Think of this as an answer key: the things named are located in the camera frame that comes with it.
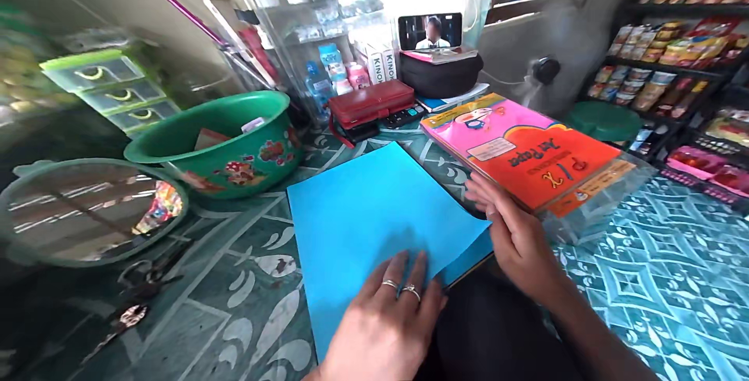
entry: round mirror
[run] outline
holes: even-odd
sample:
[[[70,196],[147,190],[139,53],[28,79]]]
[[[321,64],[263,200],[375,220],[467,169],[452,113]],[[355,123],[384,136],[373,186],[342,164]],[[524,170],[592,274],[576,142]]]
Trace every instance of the round mirror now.
[[[57,266],[98,266],[133,255],[184,216],[182,186],[126,161],[32,165],[0,194],[8,254]]]

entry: mirror frame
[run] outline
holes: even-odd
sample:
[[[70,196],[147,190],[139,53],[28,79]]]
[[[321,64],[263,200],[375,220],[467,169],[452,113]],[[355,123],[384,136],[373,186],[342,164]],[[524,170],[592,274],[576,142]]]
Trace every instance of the mirror frame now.
[[[55,258],[55,257],[51,257],[50,255],[42,254],[37,249],[24,245],[24,243],[20,241],[20,238],[16,236],[16,233],[12,227],[12,223],[10,226],[8,226],[8,222],[12,222],[11,214],[8,211],[8,205],[13,199],[13,194],[18,189],[22,188],[26,183],[28,183],[30,179],[35,178],[39,175],[47,174],[50,171],[61,169],[64,167],[70,167],[70,166],[97,165],[97,164],[120,165],[120,166],[132,167],[146,174],[154,175],[162,179],[163,181],[169,183],[171,186],[174,187],[175,190],[177,190],[177,193],[180,194],[180,196],[182,197],[182,213],[176,216],[171,223],[166,225],[159,233],[155,234],[148,241],[144,242],[142,245],[139,245],[138,247],[128,252],[123,253],[117,258],[106,258],[106,259],[97,260],[97,261],[67,260],[63,258]],[[43,262],[45,264],[50,264],[53,266],[70,267],[70,268],[105,266],[107,264],[112,264],[114,262],[122,261],[122,260],[125,260],[126,258],[132,257],[133,255],[143,251],[145,248],[148,248],[149,246],[153,245],[156,241],[168,235],[182,221],[182,219],[185,217],[185,215],[188,213],[188,210],[189,210],[190,200],[188,197],[188,191],[182,185],[180,185],[176,180],[174,180],[172,177],[170,177],[161,169],[155,169],[153,167],[139,165],[137,163],[132,163],[131,161],[118,160],[115,158],[78,158],[74,160],[52,162],[47,165],[39,165],[39,166],[29,165],[29,166],[30,167],[33,166],[33,168],[29,168],[29,170],[26,170],[22,176],[20,176],[18,179],[13,181],[10,185],[8,185],[5,188],[5,190],[2,191],[2,193],[0,193],[0,230],[5,232],[5,233],[0,233],[0,236],[4,239],[5,242],[10,242],[10,244],[7,247],[7,254],[6,254],[7,259],[9,260],[17,261],[16,258],[21,258],[23,261],[27,261],[30,259],[30,261],[32,262]]]

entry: pink bottle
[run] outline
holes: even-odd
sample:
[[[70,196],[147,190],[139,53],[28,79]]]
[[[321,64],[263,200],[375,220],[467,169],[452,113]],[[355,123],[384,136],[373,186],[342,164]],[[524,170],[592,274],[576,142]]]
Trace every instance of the pink bottle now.
[[[354,90],[369,87],[369,72],[359,64],[351,65],[348,69],[348,82]]]

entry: red wallet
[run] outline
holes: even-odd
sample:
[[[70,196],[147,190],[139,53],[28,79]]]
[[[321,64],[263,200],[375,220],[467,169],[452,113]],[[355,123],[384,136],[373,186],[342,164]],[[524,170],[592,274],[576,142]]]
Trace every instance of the red wallet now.
[[[399,80],[390,80],[330,98],[330,131],[346,146],[353,145],[335,130],[332,119],[343,129],[351,129],[375,119],[388,117],[414,105],[414,89]]]

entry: ring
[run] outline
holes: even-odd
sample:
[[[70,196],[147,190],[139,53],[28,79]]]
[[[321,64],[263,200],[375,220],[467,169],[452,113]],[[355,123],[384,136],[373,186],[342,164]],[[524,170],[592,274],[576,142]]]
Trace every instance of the ring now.
[[[401,289],[401,292],[403,292],[404,290],[406,290],[407,292],[411,292],[414,295],[416,295],[417,299],[419,300],[419,303],[421,303],[421,295],[419,295],[419,292],[417,292],[417,287],[416,286],[414,286],[413,284],[407,284],[407,285],[403,286],[403,289]]]
[[[392,287],[394,287],[394,288],[395,288],[396,290],[398,290],[398,283],[396,283],[395,281],[392,281],[392,280],[390,280],[390,279],[388,279],[388,280],[383,280],[382,284],[386,284],[386,285],[388,285],[388,286],[392,286]]]

